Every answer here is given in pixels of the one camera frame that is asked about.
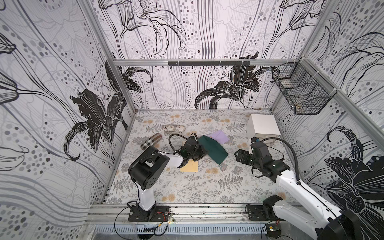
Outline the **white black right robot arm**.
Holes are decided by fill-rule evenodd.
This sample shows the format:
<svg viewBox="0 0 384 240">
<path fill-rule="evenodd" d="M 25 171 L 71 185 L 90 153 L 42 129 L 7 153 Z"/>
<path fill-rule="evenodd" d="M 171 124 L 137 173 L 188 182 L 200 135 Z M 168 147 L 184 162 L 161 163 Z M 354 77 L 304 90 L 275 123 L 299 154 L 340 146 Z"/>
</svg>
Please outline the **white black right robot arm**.
<svg viewBox="0 0 384 240">
<path fill-rule="evenodd" d="M 384 158 L 364 161 L 364 146 L 350 139 L 348 158 L 326 159 L 337 179 L 325 187 L 326 198 L 304 183 L 299 170 L 274 160 L 265 140 L 252 138 L 251 152 L 240 162 L 289 192 L 304 208 L 291 207 L 278 196 L 264 201 L 266 216 L 283 219 L 315 240 L 381 240 L 384 237 Z"/>
</svg>

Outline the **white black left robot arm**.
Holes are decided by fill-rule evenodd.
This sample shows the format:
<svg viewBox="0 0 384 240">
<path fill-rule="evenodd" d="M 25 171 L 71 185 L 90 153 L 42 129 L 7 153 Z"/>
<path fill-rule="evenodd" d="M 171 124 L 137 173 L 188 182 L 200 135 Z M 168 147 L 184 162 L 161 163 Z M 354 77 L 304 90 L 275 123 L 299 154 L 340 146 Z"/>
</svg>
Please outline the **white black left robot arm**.
<svg viewBox="0 0 384 240">
<path fill-rule="evenodd" d="M 182 169 L 188 163 L 197 163 L 209 156 L 215 163 L 221 164 L 228 152 L 216 140 L 192 133 L 188 138 L 181 134 L 171 134 L 168 138 L 171 153 L 158 150 L 153 145 L 129 166 L 128 174 L 138 189 L 138 208 L 144 213 L 151 213 L 157 205 L 153 186 L 166 168 Z"/>
</svg>

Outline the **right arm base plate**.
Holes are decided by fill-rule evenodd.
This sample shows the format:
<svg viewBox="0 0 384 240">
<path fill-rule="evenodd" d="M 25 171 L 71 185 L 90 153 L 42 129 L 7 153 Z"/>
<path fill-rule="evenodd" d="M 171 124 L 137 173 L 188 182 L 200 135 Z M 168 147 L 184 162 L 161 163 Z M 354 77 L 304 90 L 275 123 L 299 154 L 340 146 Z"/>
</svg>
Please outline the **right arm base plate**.
<svg viewBox="0 0 384 240">
<path fill-rule="evenodd" d="M 246 205 L 245 212 L 250 221 L 276 221 L 277 217 L 273 208 L 268 205 Z"/>
</svg>

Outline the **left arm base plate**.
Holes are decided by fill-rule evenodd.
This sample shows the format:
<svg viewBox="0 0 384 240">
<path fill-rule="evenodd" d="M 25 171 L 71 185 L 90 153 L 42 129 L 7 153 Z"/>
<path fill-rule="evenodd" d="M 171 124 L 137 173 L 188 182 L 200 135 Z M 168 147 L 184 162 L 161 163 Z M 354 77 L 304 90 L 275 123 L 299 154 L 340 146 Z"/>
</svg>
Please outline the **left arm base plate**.
<svg viewBox="0 0 384 240">
<path fill-rule="evenodd" d="M 170 207 L 154 205 L 150 210 L 145 211 L 140 206 L 133 206 L 129 215 L 129 222 L 167 222 L 169 220 Z"/>
</svg>

